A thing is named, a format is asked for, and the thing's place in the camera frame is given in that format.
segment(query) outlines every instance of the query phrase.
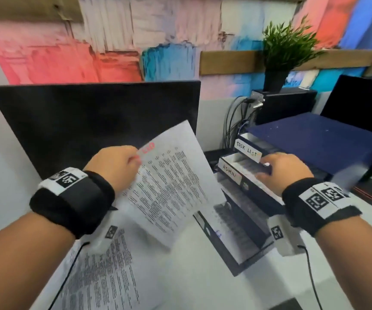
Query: held paper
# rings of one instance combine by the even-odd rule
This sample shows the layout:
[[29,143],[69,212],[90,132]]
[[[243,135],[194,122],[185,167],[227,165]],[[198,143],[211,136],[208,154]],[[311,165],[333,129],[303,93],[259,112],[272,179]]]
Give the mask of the held paper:
[[117,207],[171,247],[193,213],[226,201],[188,121],[142,147],[136,180]]
[[[147,238],[126,219],[104,255],[80,253],[55,310],[150,310],[163,301]],[[67,264],[75,253],[67,257]]]

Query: teal painted panel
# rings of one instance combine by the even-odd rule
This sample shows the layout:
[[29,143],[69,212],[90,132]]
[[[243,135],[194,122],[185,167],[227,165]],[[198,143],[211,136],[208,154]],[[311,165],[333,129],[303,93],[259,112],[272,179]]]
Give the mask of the teal painted panel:
[[319,71],[311,89],[315,89],[318,92],[331,91],[339,76],[342,74],[349,76],[362,76],[365,71],[365,67],[354,67],[354,68],[330,68]]

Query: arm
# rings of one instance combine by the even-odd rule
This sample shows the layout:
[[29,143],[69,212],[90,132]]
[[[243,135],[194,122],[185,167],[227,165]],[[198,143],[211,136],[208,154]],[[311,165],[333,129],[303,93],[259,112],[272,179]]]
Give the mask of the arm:
[[[106,185],[111,185],[112,192],[120,192],[129,187],[141,164],[136,153],[137,149],[129,146],[105,148],[90,160],[85,170],[100,175]],[[1,230],[0,310],[29,309],[75,238],[67,228],[34,212]]]
[[372,227],[359,217],[356,207],[337,210],[322,218],[299,195],[322,181],[296,156],[275,153],[261,163],[272,165],[272,174],[257,174],[282,196],[292,220],[316,238],[335,277],[356,310],[372,309]]

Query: black monitor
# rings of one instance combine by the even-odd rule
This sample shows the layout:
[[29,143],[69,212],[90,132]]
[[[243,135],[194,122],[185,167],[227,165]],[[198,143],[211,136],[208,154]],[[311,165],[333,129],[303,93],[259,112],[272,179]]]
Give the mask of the black monitor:
[[321,115],[372,131],[372,79],[341,75]]
[[41,178],[83,168],[101,148],[148,141],[188,120],[200,82],[0,86],[0,111]]

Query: green plant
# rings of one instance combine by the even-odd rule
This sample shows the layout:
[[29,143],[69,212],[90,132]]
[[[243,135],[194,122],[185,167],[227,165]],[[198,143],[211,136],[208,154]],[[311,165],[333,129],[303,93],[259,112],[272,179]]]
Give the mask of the green plant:
[[301,25],[294,29],[292,23],[273,25],[272,22],[263,31],[263,57],[267,70],[290,71],[309,61],[324,51],[314,50],[318,44],[317,33],[306,33],[312,26],[307,25],[304,16]]

